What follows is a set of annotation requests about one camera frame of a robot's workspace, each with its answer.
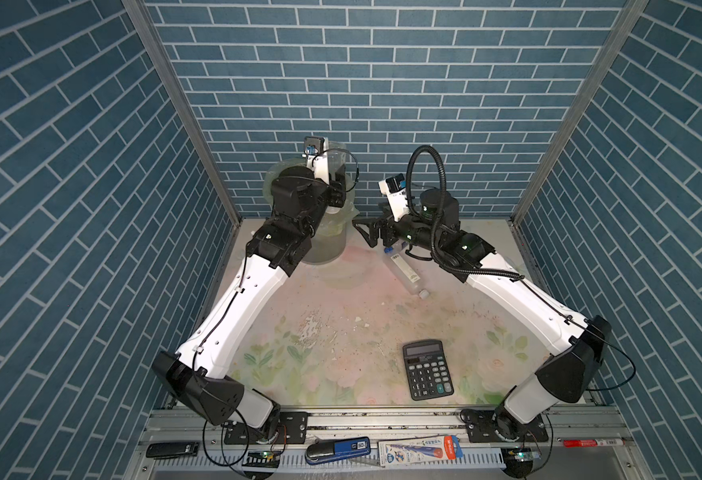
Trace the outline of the clear bottle green white label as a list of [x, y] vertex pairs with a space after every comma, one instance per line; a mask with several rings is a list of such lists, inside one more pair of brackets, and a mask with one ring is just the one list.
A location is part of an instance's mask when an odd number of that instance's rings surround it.
[[347, 148], [344, 144], [337, 142], [331, 142], [327, 148], [326, 156], [332, 180], [337, 180], [346, 175], [346, 164], [350, 157], [346, 150]]

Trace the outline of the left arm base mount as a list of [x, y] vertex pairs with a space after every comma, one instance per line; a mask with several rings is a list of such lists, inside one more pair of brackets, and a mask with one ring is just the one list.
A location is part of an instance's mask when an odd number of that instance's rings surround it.
[[234, 413], [224, 424], [224, 443], [227, 445], [299, 444], [305, 443], [308, 429], [306, 411], [282, 411], [275, 409], [260, 427], [243, 422], [239, 413]]

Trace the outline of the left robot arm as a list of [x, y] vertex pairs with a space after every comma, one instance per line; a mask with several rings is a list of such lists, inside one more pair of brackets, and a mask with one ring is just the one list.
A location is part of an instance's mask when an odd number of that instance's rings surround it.
[[159, 352], [152, 370], [178, 401], [212, 425], [229, 419], [272, 435], [279, 404], [229, 375], [233, 360], [259, 313], [312, 247], [331, 208], [347, 196], [347, 175], [329, 180], [306, 167], [290, 167], [271, 186], [271, 216], [247, 243], [241, 267], [213, 310], [175, 351]]

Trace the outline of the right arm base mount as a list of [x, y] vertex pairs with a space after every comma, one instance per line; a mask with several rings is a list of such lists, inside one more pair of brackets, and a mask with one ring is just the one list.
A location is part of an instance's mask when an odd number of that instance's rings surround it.
[[541, 415], [522, 424], [504, 408], [494, 410], [462, 409], [458, 418], [465, 424], [472, 443], [524, 443], [550, 440], [547, 425]]

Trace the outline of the clear bottle white barcode label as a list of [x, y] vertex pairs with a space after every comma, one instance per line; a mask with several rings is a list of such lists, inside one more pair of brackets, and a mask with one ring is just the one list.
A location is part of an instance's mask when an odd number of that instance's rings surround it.
[[385, 254], [385, 263], [393, 275], [412, 294], [419, 298], [427, 298], [430, 293], [425, 288], [424, 280], [420, 274], [405, 260], [401, 252], [395, 250]]

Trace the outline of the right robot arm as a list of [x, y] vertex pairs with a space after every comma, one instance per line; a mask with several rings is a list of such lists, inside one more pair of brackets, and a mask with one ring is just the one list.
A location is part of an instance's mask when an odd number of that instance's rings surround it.
[[369, 246], [405, 242], [427, 250], [432, 262], [496, 302], [549, 352], [502, 400], [496, 423], [525, 426], [557, 403], [578, 402], [603, 364], [609, 322], [555, 300], [513, 269], [489, 242], [462, 230], [459, 204], [448, 192], [445, 164], [434, 147], [417, 147], [406, 173], [384, 180], [381, 191], [386, 200], [380, 216], [353, 223]]

